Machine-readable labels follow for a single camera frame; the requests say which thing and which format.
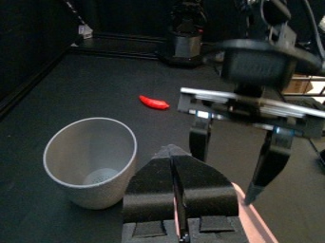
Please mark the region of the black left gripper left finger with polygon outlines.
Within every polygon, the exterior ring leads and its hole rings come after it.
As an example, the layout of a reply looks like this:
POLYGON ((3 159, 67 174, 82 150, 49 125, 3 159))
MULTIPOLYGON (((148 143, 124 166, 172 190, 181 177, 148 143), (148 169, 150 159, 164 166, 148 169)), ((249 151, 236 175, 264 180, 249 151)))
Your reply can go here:
POLYGON ((178 146, 164 146, 130 180, 124 197, 122 243, 180 243, 172 161, 178 154, 178 146))

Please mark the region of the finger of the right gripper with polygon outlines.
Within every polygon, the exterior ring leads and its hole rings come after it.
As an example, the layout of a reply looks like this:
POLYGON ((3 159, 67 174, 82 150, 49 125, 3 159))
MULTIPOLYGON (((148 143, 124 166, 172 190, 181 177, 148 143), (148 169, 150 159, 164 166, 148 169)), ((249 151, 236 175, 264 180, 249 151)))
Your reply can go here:
POLYGON ((189 131, 189 149, 192 155, 205 161, 209 154, 209 143, 212 137, 213 120, 194 117, 194 122, 189 131))
POLYGON ((275 127, 272 131, 267 132, 260 159, 244 200, 247 205, 256 201, 268 184, 284 171, 291 157, 293 136, 295 132, 281 127, 275 127))

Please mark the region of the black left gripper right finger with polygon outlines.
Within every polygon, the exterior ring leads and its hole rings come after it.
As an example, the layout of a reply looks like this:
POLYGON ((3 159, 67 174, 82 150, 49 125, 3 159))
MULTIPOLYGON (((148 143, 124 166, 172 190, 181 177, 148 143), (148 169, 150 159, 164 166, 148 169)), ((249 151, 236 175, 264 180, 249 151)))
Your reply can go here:
POLYGON ((169 158, 181 243, 249 243, 231 180, 176 145, 169 158))

